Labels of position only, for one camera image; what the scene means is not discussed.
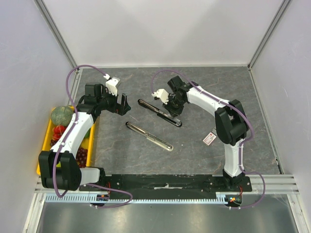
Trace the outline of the red cherry tomato cluster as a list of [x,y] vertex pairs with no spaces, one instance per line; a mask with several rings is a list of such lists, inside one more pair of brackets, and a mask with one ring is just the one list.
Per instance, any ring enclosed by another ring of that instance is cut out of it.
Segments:
[[63,135],[63,133],[65,132],[66,127],[63,125],[57,125],[53,128],[53,136],[52,136],[52,140],[53,141],[58,141],[61,136]]

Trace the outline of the red white staple box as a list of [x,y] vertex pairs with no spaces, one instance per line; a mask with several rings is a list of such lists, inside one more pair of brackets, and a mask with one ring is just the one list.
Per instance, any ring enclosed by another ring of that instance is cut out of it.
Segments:
[[217,138],[217,135],[215,135],[213,132],[210,132],[204,139],[203,142],[209,146],[211,143]]

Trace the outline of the silver and black stapler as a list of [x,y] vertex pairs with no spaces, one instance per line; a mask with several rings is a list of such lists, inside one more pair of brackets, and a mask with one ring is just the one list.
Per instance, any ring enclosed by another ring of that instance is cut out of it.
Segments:
[[148,139],[149,141],[153,142],[154,144],[160,146],[161,148],[167,150],[167,151],[173,151],[174,147],[172,144],[158,138],[157,136],[155,136],[154,134],[146,131],[145,129],[142,129],[141,127],[134,125],[131,122],[126,122],[125,123],[126,127],[131,129],[134,132],[139,133],[140,135],[143,135],[144,137],[146,137],[146,139]]

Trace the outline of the purple grape bunch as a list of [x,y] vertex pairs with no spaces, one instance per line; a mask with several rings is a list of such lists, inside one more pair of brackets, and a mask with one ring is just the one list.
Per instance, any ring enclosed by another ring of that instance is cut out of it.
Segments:
[[84,148],[79,148],[76,154],[76,162],[80,168],[86,167],[88,150]]

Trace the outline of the green striped melon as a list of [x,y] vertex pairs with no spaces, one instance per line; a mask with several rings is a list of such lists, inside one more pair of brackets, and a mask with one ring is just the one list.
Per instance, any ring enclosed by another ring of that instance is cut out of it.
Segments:
[[51,121],[54,125],[68,126],[72,119],[73,110],[68,106],[58,106],[51,112]]

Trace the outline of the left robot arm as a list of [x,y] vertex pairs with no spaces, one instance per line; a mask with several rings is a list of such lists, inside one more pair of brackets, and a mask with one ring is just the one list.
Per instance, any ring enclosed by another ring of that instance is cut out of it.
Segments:
[[112,78],[105,84],[87,83],[85,94],[75,107],[75,112],[59,141],[49,150],[42,151],[38,157],[40,176],[44,188],[75,191],[79,186],[89,183],[96,191],[105,189],[107,180],[101,176],[101,168],[80,168],[76,161],[78,149],[91,127],[107,110],[125,115],[131,108],[125,94],[118,103],[118,78]]

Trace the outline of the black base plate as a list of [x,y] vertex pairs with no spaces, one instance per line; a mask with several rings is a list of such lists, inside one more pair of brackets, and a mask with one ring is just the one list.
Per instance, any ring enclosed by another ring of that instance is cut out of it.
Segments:
[[183,189],[208,192],[251,192],[250,178],[239,175],[237,178],[214,176],[211,174],[112,174],[100,177],[95,183],[107,188],[120,189],[133,194],[135,189],[160,190]]

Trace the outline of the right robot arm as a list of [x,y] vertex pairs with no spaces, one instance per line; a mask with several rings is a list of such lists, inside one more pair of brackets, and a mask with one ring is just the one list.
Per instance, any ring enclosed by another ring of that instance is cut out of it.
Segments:
[[215,118],[216,134],[225,148],[225,165],[223,175],[210,181],[210,189],[250,192],[252,190],[250,178],[245,174],[242,158],[247,132],[252,132],[253,129],[245,116],[241,102],[221,99],[206,92],[197,83],[183,82],[179,76],[171,78],[168,86],[172,90],[171,93],[159,89],[153,93],[153,97],[162,101],[171,116],[179,116],[184,109],[184,104],[191,103]]

